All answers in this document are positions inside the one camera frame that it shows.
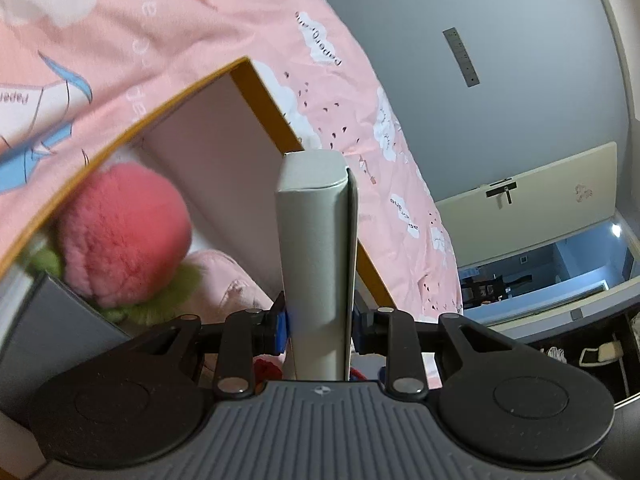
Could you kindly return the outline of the dark grey box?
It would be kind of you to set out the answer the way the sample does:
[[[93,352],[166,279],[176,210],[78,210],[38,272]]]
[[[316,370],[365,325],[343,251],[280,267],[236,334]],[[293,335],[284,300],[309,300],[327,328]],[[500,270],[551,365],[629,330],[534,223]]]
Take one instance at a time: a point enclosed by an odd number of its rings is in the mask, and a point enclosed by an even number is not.
[[[2,339],[2,413],[25,426],[40,386],[128,339],[60,280],[39,274]]]

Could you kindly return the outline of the pink patterned bed quilt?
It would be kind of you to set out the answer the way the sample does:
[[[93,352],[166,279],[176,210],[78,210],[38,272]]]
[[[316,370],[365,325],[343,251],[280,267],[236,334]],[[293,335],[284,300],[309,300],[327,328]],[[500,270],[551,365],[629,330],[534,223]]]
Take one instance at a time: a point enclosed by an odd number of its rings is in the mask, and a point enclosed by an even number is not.
[[[344,155],[398,308],[461,310],[449,235],[378,77],[326,0],[1,0],[1,255],[86,160],[198,82],[255,65],[300,148]]]

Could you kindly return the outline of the orange cardboard storage box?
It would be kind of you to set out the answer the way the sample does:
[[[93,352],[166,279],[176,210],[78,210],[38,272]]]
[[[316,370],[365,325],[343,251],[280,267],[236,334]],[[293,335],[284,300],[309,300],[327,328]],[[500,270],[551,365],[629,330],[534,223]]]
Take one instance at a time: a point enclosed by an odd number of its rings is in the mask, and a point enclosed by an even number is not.
[[[88,174],[133,160],[159,171],[186,199],[192,246],[238,260],[270,294],[282,285],[276,221],[281,159],[299,142],[250,62],[210,76],[90,156],[24,229],[5,228],[1,256],[1,348],[22,361],[55,322],[37,318],[35,282],[21,258],[42,243],[54,216]],[[370,382],[279,382],[244,408],[224,405],[195,438],[121,479],[387,479],[399,467],[384,422],[393,401]]]

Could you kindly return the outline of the dark shelf with items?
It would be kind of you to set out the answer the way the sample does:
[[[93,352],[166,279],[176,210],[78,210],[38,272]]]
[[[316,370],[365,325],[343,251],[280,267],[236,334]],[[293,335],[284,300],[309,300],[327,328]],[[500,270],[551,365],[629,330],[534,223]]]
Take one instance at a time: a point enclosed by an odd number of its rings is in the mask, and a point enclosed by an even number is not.
[[[639,305],[528,343],[602,382],[615,402],[639,392]]]

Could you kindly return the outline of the white glasses box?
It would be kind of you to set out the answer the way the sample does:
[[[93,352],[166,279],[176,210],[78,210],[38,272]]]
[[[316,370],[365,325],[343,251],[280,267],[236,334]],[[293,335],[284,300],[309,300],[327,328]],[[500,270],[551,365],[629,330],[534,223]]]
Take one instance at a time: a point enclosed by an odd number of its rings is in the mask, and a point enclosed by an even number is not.
[[[284,156],[276,189],[288,362],[298,380],[349,376],[357,260],[358,192],[344,156]]]

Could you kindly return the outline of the grey wall switch panel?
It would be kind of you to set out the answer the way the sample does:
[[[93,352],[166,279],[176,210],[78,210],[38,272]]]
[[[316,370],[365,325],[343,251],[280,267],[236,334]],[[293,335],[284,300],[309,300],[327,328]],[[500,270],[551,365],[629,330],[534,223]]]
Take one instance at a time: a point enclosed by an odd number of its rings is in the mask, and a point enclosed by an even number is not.
[[[478,86],[480,84],[480,78],[477,76],[477,72],[469,57],[469,53],[455,27],[448,28],[442,32],[444,35],[448,47],[451,50],[454,59],[456,60],[462,77],[469,88]]]

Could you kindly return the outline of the pink fluffy peach plush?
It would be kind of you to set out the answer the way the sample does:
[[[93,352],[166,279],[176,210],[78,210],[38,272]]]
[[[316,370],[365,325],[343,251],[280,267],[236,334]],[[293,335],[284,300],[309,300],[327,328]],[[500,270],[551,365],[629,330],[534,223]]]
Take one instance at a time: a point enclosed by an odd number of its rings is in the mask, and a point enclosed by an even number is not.
[[[113,323],[167,322],[202,281],[201,269],[186,262],[192,242],[186,202],[169,180],[137,162],[88,177],[54,234],[25,256],[27,270],[63,281]]]

